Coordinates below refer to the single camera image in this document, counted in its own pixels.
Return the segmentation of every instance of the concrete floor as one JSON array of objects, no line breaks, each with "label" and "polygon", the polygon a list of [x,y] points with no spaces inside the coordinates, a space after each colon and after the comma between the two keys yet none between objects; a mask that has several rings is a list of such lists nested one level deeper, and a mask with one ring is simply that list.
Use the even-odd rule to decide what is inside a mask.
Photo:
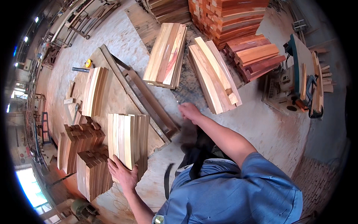
[{"label": "concrete floor", "polygon": [[[72,47],[60,51],[52,72],[47,72],[47,75],[41,74],[42,82],[38,88],[44,91],[43,94],[47,98],[45,110],[49,113],[49,127],[54,139],[57,140],[59,133],[63,131],[66,116],[62,102],[69,81],[74,80],[77,75],[71,68],[81,67],[97,47],[106,44],[112,54],[143,76],[149,54],[124,12],[124,9],[132,4],[136,4],[134,0],[124,1],[121,7],[90,33],[89,40],[77,37]],[[257,34],[265,35],[284,55],[283,44],[293,33],[292,22],[291,15],[285,12],[279,15],[275,10],[267,9]],[[293,61],[289,60],[288,66],[292,64]],[[262,81],[260,78],[238,90],[243,104],[236,109],[219,115],[213,115],[206,109],[203,114],[242,134],[265,158],[288,176],[292,176],[303,156],[311,121],[307,114],[287,117],[263,103]],[[177,102],[170,90],[153,86],[149,88],[168,114],[182,126],[181,133],[172,139],[170,145],[150,157],[148,170],[137,186],[140,196],[156,210],[165,201],[163,176],[167,165],[175,163],[175,166],[178,166],[183,158],[180,145],[184,142],[193,142],[196,137],[194,126],[181,119]],[[170,176],[170,183],[173,179],[174,170]],[[93,203],[100,208],[101,217],[106,223],[133,223],[134,217],[119,189],[120,186],[114,184]]]}]

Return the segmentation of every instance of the worker's right hand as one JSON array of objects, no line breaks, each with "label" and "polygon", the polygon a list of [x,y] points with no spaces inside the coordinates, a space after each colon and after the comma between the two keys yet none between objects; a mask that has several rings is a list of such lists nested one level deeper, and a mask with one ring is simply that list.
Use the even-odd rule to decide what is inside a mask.
[{"label": "worker's right hand", "polygon": [[178,105],[178,109],[184,119],[189,119],[193,124],[197,125],[199,119],[203,116],[198,108],[192,103],[182,103]]},{"label": "worker's right hand", "polygon": [[135,165],[131,171],[122,164],[117,156],[113,155],[113,160],[108,159],[108,168],[112,177],[121,184],[124,195],[134,191],[138,183],[138,165]]}]

